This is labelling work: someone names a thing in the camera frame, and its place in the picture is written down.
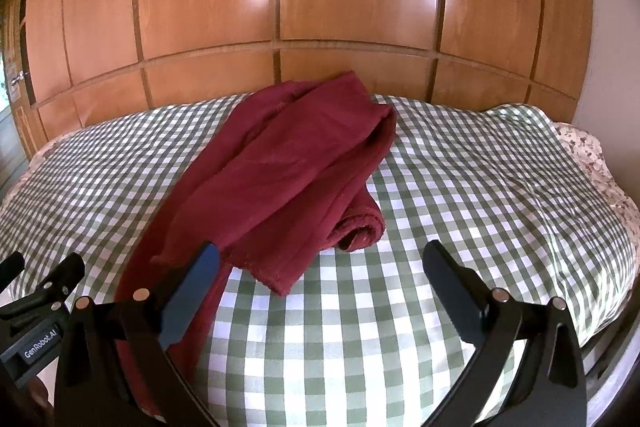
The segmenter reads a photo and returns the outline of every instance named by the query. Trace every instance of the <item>silver screw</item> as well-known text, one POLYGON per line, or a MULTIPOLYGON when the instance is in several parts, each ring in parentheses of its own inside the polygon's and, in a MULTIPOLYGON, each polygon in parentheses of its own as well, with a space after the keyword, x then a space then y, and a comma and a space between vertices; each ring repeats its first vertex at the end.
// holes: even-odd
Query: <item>silver screw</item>
POLYGON ((151 295, 151 292, 146 288, 138 288, 133 292, 133 300, 138 302, 146 301, 149 295, 151 295))
POLYGON ((502 288, 494 288, 491 290, 491 296, 498 302, 507 302, 509 300, 509 292, 502 288))
POLYGON ((551 299, 551 304, 553 304, 554 308, 564 311, 566 309, 566 302, 562 297, 554 297, 551 299))
POLYGON ((81 297, 76 301, 76 308, 84 310, 90 303, 89 297, 81 297))

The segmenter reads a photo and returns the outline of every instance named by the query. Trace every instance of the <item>red cloth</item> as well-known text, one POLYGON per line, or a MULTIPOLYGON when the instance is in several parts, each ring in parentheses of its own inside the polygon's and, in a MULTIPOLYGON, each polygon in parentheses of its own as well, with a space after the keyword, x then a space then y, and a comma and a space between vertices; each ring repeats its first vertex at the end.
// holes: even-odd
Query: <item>red cloth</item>
MULTIPOLYGON (((116 300, 153 287, 204 241, 217 245, 220 272, 183 340, 168 350, 193 381, 233 266, 283 296, 318 251, 351 251, 380 239, 385 223, 366 180, 395 129, 394 110, 372 102, 353 72, 327 82, 284 82, 247 97, 149 223, 116 300)), ((153 410, 128 349, 119 352, 138 403, 153 410)))

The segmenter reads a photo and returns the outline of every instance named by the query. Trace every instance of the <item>bedsheet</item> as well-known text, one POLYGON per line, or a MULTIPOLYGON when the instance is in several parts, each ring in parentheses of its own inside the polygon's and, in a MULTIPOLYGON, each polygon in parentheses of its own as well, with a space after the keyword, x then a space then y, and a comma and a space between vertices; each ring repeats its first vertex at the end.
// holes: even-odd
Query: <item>bedsheet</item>
MULTIPOLYGON (((284 299, 234 270, 195 386, 223 425, 420 425, 473 353, 422 272, 430 239, 490 287, 539 303, 563 296, 581 343, 633 283, 628 233, 542 111, 376 99, 399 114, 367 182, 385 235, 354 253, 321 252, 284 299)), ((70 302, 111 299, 162 197, 239 100, 162 107, 64 140, 0 217, 0 251, 20 250, 28 264, 14 297, 74 250, 88 275, 70 302)), ((521 355, 518 345, 486 413, 521 355)))

